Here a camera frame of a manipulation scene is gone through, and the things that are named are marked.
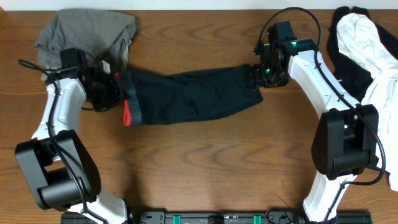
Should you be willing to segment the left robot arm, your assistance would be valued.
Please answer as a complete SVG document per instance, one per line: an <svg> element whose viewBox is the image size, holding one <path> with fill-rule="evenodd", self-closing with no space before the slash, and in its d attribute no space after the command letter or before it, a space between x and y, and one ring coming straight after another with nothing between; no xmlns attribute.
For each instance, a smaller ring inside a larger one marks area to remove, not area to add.
<svg viewBox="0 0 398 224"><path fill-rule="evenodd" d="M95 223L128 223L125 201L102 188L99 170L77 134L86 101L84 70L63 68L46 75L48 98L40 125L15 150L36 204Z"/></svg>

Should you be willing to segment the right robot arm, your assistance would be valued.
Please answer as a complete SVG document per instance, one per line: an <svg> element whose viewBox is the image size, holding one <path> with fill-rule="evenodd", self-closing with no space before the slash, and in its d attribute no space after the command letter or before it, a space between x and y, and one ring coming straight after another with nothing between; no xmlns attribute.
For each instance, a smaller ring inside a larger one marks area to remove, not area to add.
<svg viewBox="0 0 398 224"><path fill-rule="evenodd" d="M260 62L249 73L251 88L273 88L295 80L317 112L319 123L312 143L317 169L301 212L279 212L293 223L370 223L368 213L338 213L337 206L358 175L377 164L376 134L379 114L373 105L361 105L348 94L323 64L311 39L295 37L259 41L254 48Z"/></svg>

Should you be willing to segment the black leggings with red waistband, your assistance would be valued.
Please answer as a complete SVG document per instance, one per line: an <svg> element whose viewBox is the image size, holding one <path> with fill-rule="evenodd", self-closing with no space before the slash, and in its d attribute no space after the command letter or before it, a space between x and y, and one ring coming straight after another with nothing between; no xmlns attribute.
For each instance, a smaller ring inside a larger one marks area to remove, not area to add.
<svg viewBox="0 0 398 224"><path fill-rule="evenodd" d="M119 74L125 126L208 121L263 101L246 86L248 64L160 75L144 70Z"/></svg>

